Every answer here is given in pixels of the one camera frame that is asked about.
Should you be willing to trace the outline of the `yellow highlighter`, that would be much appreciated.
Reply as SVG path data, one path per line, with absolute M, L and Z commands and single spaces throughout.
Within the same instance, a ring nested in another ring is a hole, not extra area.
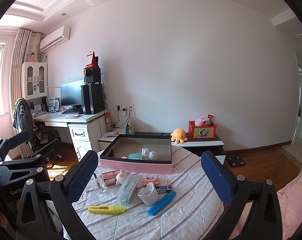
M 99 213 L 99 214 L 120 214 L 124 213 L 126 208 L 121 205 L 99 205 L 99 206 L 89 206 L 89 213 Z

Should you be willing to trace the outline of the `clear liquid bottle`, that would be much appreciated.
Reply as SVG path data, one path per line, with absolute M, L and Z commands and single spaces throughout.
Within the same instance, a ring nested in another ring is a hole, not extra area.
M 107 189 L 106 185 L 104 184 L 103 179 L 94 173 L 94 190 L 98 193 L 103 193 Z

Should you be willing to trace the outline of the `rose gold jar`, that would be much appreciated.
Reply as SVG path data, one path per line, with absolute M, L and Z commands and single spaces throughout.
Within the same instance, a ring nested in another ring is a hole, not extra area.
M 101 174 L 103 183 L 105 186 L 110 186 L 116 184 L 116 176 L 117 176 L 117 171 L 109 171 L 109 172 L 104 172 Z

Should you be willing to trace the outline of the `clear plastic pouch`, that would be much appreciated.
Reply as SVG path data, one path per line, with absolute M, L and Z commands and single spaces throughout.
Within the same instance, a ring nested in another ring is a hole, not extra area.
M 117 202 L 122 206 L 128 206 L 132 196 L 136 191 L 136 185 L 138 183 L 138 177 L 136 175 L 128 175 L 123 184 L 117 191 Z

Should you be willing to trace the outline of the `white plug-in device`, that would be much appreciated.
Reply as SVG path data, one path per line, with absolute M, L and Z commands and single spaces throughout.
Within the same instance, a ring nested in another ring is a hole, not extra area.
M 153 206 L 158 201 L 158 193 L 151 183 L 140 189 L 137 195 L 147 206 Z

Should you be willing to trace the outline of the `blue plastic case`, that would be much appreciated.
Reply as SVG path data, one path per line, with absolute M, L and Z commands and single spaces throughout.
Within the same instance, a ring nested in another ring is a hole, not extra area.
M 161 210 L 163 210 L 176 196 L 175 191 L 170 191 L 165 196 L 163 196 L 159 201 L 157 201 L 149 210 L 148 214 L 151 216 L 157 215 Z

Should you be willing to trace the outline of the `small blue box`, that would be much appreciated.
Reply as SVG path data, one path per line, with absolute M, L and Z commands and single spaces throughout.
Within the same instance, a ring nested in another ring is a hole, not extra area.
M 163 194 L 163 193 L 169 193 L 170 191 L 172 191 L 173 187 L 171 185 L 169 185 L 169 186 L 156 186 L 155 189 L 156 189 L 158 194 Z

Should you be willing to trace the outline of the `pink toy teeth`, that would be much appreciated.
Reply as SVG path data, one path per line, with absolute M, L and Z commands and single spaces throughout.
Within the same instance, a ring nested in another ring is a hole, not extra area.
M 143 185 L 147 185 L 147 184 L 153 184 L 153 185 L 159 185 L 160 181 L 158 176 L 150 176 L 150 177 L 144 177 L 143 181 L 142 181 Z

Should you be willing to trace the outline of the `black floor scale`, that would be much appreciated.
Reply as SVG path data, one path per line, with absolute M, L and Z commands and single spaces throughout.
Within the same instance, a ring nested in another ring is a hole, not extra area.
M 240 156 L 228 156 L 226 160 L 231 167 L 239 167 L 246 164 Z

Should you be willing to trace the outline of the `striped white tablecloth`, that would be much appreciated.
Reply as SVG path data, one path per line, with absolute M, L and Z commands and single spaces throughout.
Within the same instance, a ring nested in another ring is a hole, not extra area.
M 89 180 L 80 200 L 72 206 L 95 239 L 203 239 L 224 211 L 201 158 L 172 147 L 172 173 L 135 173 L 139 180 L 125 211 L 89 212 L 90 206 L 120 205 L 119 185 L 97 187 L 101 166 Z

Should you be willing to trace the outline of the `white hutch cabinet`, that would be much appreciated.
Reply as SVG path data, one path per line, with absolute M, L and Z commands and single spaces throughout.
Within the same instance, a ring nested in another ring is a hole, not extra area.
M 25 62 L 22 64 L 21 92 L 22 97 L 26 100 L 48 95 L 46 62 Z

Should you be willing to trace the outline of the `beige curtain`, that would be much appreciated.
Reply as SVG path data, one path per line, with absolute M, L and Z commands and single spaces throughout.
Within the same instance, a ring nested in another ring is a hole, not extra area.
M 30 61 L 32 53 L 34 53 L 34 61 L 38 61 L 40 39 L 41 33 L 33 33 L 28 29 L 20 28 L 16 34 L 9 72 L 9 99 L 12 121 L 14 121 L 15 103 L 19 98 L 22 98 L 22 64 Z

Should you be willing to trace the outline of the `red toy crate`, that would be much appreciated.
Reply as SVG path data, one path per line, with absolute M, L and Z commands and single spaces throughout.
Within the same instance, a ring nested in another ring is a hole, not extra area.
M 216 125 L 196 126 L 195 121 L 188 122 L 188 133 L 191 139 L 212 139 L 216 137 Z

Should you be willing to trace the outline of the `yellow octopus plush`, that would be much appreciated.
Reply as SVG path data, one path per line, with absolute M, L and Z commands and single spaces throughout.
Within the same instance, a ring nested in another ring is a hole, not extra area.
M 187 140 L 188 140 L 188 138 L 186 136 L 186 132 L 181 128 L 176 128 L 171 133 L 171 142 L 174 142 L 176 144 L 183 144 Z

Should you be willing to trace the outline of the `white air conditioner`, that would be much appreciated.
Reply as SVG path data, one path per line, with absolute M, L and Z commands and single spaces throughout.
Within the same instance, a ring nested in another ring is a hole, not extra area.
M 62 26 L 54 32 L 47 35 L 40 42 L 40 51 L 42 53 L 48 51 L 49 49 L 69 40 L 70 38 L 70 26 Z

